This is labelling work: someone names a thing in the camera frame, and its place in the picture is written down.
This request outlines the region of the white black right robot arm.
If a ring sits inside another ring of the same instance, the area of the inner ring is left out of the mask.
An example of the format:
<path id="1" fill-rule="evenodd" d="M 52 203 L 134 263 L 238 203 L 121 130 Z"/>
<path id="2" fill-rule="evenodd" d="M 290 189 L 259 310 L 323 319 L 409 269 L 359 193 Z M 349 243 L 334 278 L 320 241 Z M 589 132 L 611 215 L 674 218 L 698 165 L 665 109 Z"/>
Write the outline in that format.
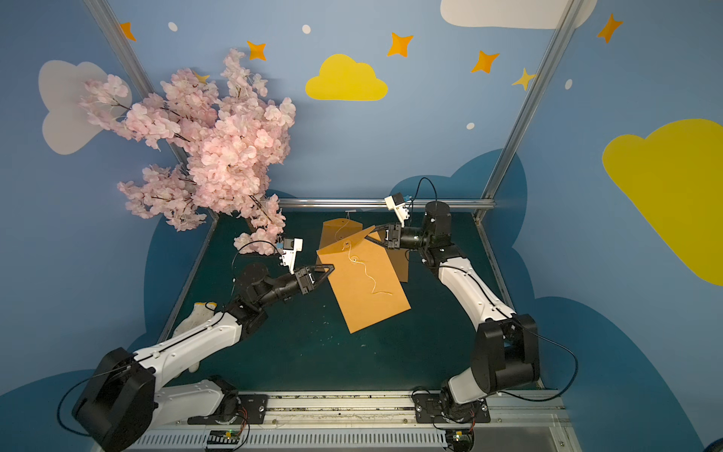
<path id="1" fill-rule="evenodd" d="M 375 228 L 374 242 L 388 250 L 416 250 L 423 264 L 455 296 L 474 328 L 470 366 L 442 387 L 446 410 L 461 408 L 502 390 L 540 377 L 537 324 L 504 304 L 476 274 L 466 254 L 453 243 L 449 205 L 426 204 L 423 225 L 410 223 L 412 204 L 399 193 L 384 199 L 397 222 Z"/>

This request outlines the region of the kraft paper file bag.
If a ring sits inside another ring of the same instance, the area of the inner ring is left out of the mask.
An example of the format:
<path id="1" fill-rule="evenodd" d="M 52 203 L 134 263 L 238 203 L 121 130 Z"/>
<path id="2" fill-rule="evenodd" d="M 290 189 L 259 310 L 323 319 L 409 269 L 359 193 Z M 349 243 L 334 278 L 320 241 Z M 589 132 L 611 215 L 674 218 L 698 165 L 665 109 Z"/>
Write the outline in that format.
<path id="1" fill-rule="evenodd" d="M 410 264 L 407 252 L 405 250 L 382 248 L 386 251 L 399 282 L 407 283 L 410 276 Z"/>
<path id="2" fill-rule="evenodd" d="M 319 248 L 323 249 L 341 239 L 357 234 L 363 229 L 363 224 L 349 218 L 335 218 L 327 220 L 322 225 Z"/>
<path id="3" fill-rule="evenodd" d="M 371 226 L 317 251 L 333 264 L 331 289 L 351 333 L 410 310 L 410 303 L 386 251 L 367 240 Z"/>

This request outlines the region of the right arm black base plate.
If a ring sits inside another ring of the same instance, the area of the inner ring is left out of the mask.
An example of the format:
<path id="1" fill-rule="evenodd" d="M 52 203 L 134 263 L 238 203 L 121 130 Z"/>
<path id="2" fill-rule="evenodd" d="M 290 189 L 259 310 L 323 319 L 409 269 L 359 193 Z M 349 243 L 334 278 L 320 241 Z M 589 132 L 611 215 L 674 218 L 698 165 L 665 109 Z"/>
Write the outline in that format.
<path id="1" fill-rule="evenodd" d="M 410 394 L 415 418 L 419 424 L 490 423 L 491 416 L 485 399 L 457 403 L 450 393 L 416 390 Z"/>

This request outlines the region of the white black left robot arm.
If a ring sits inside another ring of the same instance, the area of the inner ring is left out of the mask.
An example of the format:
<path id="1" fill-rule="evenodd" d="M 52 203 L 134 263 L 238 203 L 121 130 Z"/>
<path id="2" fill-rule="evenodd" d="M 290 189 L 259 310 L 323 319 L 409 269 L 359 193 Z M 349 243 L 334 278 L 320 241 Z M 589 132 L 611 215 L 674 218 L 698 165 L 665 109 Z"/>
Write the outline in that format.
<path id="1" fill-rule="evenodd" d="M 321 264 L 272 277 L 266 266 L 249 265 L 236 278 L 230 302 L 201 325 L 135 352 L 116 348 L 105 354 L 72 408 L 73 419 L 105 451 L 125 450 L 148 429 L 177 422 L 248 424 L 241 396 L 229 382 L 171 381 L 250 337 L 267 320 L 267 307 L 316 290 L 333 271 Z"/>

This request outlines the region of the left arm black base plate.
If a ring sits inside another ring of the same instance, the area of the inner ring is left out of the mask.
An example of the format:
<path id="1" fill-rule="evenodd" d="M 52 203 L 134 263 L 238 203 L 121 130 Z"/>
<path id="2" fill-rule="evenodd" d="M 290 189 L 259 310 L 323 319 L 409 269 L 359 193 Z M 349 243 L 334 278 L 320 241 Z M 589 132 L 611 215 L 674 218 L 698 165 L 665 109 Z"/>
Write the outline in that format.
<path id="1" fill-rule="evenodd" d="M 212 414 L 188 418 L 188 425 L 261 425 L 269 397 L 264 394 L 225 395 Z"/>

